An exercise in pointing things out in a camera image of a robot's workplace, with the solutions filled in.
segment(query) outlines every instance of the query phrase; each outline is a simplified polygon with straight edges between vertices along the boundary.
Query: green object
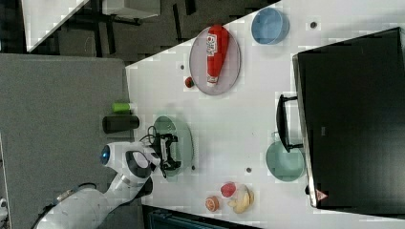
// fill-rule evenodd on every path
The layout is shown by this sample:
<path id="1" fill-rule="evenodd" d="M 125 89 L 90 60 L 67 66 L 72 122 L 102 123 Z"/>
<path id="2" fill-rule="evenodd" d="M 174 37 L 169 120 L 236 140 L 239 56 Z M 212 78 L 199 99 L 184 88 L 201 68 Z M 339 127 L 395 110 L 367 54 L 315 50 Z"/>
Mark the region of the green object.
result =
<path id="1" fill-rule="evenodd" d="M 156 131 L 161 134 L 171 134 L 178 137 L 179 142 L 170 145 L 170 156 L 175 161 L 181 161 L 181 167 L 166 171 L 168 181 L 177 181 L 177 174 L 191 165 L 194 156 L 191 132 L 185 122 L 179 121 L 171 115 L 161 115 L 154 124 Z"/>
<path id="2" fill-rule="evenodd" d="M 119 112 L 127 112 L 131 110 L 131 106 L 129 103 L 114 103 L 113 104 L 113 112 L 119 113 Z"/>
<path id="3" fill-rule="evenodd" d="M 299 149 L 291 149 L 289 153 L 281 141 L 270 145 L 266 153 L 269 171 L 278 179 L 290 182 L 304 174 L 304 156 Z"/>

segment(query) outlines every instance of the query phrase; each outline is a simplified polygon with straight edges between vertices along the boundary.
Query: ketchup bottle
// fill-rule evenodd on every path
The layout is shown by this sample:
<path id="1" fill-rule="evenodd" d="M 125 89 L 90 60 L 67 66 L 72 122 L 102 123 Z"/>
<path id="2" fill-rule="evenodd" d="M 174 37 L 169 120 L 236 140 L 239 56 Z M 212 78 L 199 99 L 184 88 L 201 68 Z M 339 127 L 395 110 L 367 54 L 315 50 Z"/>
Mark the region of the ketchup bottle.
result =
<path id="1" fill-rule="evenodd" d="M 206 63 L 209 87 L 214 87 L 218 82 L 223 67 L 229 41 L 229 32 L 221 25 L 212 26 L 206 37 Z"/>

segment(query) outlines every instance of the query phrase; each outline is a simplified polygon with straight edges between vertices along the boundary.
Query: white table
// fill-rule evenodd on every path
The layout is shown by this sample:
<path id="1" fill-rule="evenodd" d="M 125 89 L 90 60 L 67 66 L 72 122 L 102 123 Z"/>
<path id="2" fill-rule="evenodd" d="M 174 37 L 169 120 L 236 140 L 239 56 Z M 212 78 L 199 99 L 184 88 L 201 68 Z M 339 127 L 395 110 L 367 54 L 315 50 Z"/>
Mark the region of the white table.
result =
<path id="1" fill-rule="evenodd" d="M 21 0 L 27 52 L 33 51 L 89 0 Z"/>
<path id="2" fill-rule="evenodd" d="M 127 67 L 130 100 L 138 103 L 141 120 L 136 137 L 145 135 L 164 111 L 184 119 L 195 141 L 197 169 L 187 169 L 177 182 L 154 173 L 153 193 L 142 203 L 261 228 L 403 228 L 405 221 L 313 209 L 304 194 L 306 177 L 292 183 L 275 179 L 266 166 L 266 150 L 277 129 L 278 97 L 295 92 L 291 57 L 360 35 L 405 28 L 405 2 L 284 0 L 272 7 L 290 20 L 288 37 L 281 44 L 254 42 L 250 25 L 257 12 L 225 26 L 242 53 L 239 79 L 226 94 L 208 96 L 185 88 L 193 40 Z M 309 27 L 312 21 L 318 23 L 315 30 Z M 290 135 L 296 143 L 300 138 L 297 105 L 288 104 Z M 246 167 L 252 168 L 251 174 Z M 247 212 L 236 215 L 225 201 L 214 214 L 205 209 L 204 200 L 210 195 L 220 197 L 226 181 L 252 188 L 256 200 Z"/>

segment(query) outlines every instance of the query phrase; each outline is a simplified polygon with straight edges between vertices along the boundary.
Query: light blue bowl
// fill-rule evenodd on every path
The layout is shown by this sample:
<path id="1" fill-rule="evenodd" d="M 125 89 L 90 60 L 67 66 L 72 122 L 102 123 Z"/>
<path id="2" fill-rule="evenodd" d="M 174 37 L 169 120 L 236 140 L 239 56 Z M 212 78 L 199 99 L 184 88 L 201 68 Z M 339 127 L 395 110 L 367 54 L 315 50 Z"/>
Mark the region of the light blue bowl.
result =
<path id="1" fill-rule="evenodd" d="M 260 10 L 252 22 L 252 35 L 263 45 L 274 45 L 286 38 L 289 30 L 288 18 L 273 8 Z"/>

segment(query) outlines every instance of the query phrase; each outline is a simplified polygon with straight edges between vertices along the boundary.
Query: teal bowl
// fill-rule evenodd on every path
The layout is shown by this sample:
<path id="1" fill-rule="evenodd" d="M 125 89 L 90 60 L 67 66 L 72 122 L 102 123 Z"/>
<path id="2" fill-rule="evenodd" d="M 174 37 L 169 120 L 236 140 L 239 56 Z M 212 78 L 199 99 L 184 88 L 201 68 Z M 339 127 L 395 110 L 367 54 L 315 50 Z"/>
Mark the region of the teal bowl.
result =
<path id="1" fill-rule="evenodd" d="M 269 171 L 285 182 L 298 179 L 304 174 L 306 168 L 301 150 L 291 149 L 288 153 L 281 141 L 276 141 L 268 147 L 266 163 Z"/>
<path id="2" fill-rule="evenodd" d="M 256 42 L 274 45 L 286 38 L 289 31 L 288 18 L 273 8 L 260 10 L 253 19 L 251 32 Z"/>

